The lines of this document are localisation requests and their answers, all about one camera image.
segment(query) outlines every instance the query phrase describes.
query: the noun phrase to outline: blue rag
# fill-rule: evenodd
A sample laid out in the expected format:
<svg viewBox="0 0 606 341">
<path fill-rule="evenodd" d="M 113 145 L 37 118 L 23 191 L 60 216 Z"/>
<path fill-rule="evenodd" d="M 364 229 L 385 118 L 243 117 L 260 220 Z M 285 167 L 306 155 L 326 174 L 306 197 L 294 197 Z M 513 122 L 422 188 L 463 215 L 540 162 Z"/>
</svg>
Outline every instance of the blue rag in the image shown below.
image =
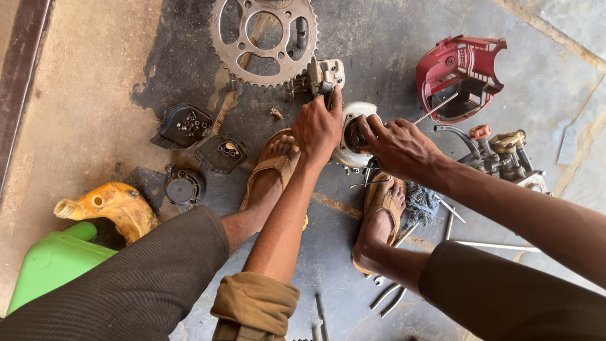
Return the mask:
<svg viewBox="0 0 606 341">
<path fill-rule="evenodd" d="M 406 228 L 410 228 L 417 222 L 424 226 L 435 221 L 440 201 L 434 196 L 435 191 L 425 188 L 412 181 L 406 182 Z"/>
</svg>

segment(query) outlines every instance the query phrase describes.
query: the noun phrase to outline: hand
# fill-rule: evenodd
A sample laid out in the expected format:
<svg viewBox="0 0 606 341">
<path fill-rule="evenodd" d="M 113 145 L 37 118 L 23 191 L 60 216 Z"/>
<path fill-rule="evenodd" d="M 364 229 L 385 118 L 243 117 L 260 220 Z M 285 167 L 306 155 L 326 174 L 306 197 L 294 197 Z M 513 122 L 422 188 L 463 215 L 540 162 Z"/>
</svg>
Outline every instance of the hand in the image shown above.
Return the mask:
<svg viewBox="0 0 606 341">
<path fill-rule="evenodd" d="M 333 149 L 341 142 L 343 111 L 341 87 L 335 86 L 331 111 L 326 110 L 324 98 L 315 96 L 313 101 L 304 104 L 292 125 L 293 135 L 301 157 L 308 160 L 328 162 Z"/>
<path fill-rule="evenodd" d="M 403 118 L 384 127 L 376 115 L 368 119 L 360 115 L 358 127 L 369 143 L 362 152 L 374 154 L 379 167 L 395 177 L 424 184 L 443 176 L 438 174 L 437 165 L 452 161 L 417 126 Z"/>
</svg>

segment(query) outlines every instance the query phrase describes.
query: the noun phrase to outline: sprocket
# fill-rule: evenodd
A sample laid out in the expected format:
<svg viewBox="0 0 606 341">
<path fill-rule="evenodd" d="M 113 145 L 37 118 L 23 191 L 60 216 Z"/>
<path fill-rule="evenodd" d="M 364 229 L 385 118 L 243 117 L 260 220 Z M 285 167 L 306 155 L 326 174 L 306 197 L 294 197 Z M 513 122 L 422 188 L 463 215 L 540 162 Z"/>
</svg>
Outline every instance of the sprocket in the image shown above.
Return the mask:
<svg viewBox="0 0 606 341">
<path fill-rule="evenodd" d="M 239 37 L 231 44 L 224 44 L 221 39 L 221 13 L 228 0 L 215 0 L 210 15 L 210 42 L 215 49 L 215 54 L 219 56 L 219 62 L 234 74 L 237 79 L 245 83 L 254 84 L 262 87 L 275 87 L 289 82 L 291 79 L 300 75 L 311 62 L 315 51 L 318 49 L 318 22 L 313 12 L 310 0 L 293 0 L 285 8 L 277 8 L 271 4 L 263 4 L 254 0 L 237 0 L 241 8 L 239 20 Z M 248 38 L 247 24 L 253 15 L 264 12 L 274 15 L 282 25 L 282 39 L 278 45 L 269 50 L 256 47 Z M 301 58 L 297 61 L 292 60 L 286 51 L 286 46 L 290 38 L 290 24 L 297 18 L 304 18 L 307 21 L 307 45 Z M 280 66 L 277 75 L 261 76 L 250 73 L 242 69 L 238 64 L 238 58 L 243 54 L 250 52 L 258 57 L 273 58 Z"/>
</svg>

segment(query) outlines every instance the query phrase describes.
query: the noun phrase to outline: sandal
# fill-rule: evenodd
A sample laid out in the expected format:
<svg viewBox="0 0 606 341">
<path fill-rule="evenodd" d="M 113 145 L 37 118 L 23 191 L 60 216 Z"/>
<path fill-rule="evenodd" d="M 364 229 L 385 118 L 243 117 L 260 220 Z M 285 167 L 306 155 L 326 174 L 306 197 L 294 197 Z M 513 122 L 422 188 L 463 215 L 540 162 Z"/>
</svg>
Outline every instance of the sandal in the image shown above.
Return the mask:
<svg viewBox="0 0 606 341">
<path fill-rule="evenodd" d="M 244 199 L 242 200 L 242 204 L 240 205 L 240 211 L 244 211 L 248 208 L 248 201 L 250 200 L 250 191 L 253 189 L 255 179 L 260 171 L 264 171 L 266 169 L 275 169 L 276 171 L 278 171 L 278 173 L 280 173 L 280 179 L 282 180 L 282 191 L 286 189 L 286 185 L 288 185 L 288 181 L 293 175 L 293 169 L 290 164 L 290 154 L 269 158 L 269 155 L 271 154 L 270 145 L 279 141 L 282 135 L 293 135 L 293 131 L 290 128 L 277 131 L 275 134 L 273 134 L 269 141 L 267 141 L 265 147 L 263 147 L 263 151 L 261 152 L 259 161 L 257 162 L 253 173 L 250 175 L 250 178 L 248 178 L 248 186 L 246 189 L 246 194 L 244 195 Z M 305 228 L 307 227 L 308 222 L 309 220 L 307 219 L 306 215 L 303 230 L 305 230 Z"/>
<path fill-rule="evenodd" d="M 372 181 L 386 180 L 389 179 L 390 176 L 391 175 L 387 173 L 379 172 L 377 175 L 375 175 Z M 399 183 L 400 186 L 404 188 L 404 191 L 406 191 L 406 185 L 404 184 L 404 181 L 396 177 L 393 178 L 393 181 Z M 379 188 L 379 185 L 380 183 L 370 184 L 366 191 L 366 198 L 364 199 L 364 221 L 362 222 L 362 225 L 366 224 L 370 217 L 372 217 L 375 213 L 379 212 L 382 209 L 386 209 L 391 215 L 391 219 L 394 223 L 393 229 L 391 230 L 391 234 L 387 238 L 387 245 L 391 246 L 391 244 L 393 244 L 393 240 L 398 235 L 398 231 L 400 230 L 400 220 L 402 218 L 402 215 L 398 214 L 398 209 L 393 201 L 393 197 L 391 196 L 391 190 L 387 191 L 387 194 L 385 194 L 381 199 L 375 200 L 375 194 Z M 358 266 L 353 260 L 353 258 L 351 261 L 353 262 L 353 266 L 358 271 L 364 274 L 374 274 L 374 272 Z"/>
</svg>

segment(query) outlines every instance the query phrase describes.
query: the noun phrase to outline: forearm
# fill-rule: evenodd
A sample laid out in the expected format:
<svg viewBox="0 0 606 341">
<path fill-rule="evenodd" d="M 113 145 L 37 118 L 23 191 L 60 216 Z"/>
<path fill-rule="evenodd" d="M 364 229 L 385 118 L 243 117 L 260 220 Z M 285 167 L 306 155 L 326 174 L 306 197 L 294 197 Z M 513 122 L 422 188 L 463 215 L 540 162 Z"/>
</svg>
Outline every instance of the forearm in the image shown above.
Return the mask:
<svg viewBox="0 0 606 341">
<path fill-rule="evenodd" d="M 424 186 L 460 202 L 528 240 L 566 267 L 606 288 L 606 216 L 530 191 L 454 161 Z"/>
<path fill-rule="evenodd" d="M 311 193 L 325 162 L 301 155 L 288 186 L 250 251 L 243 271 L 290 283 Z"/>
</svg>

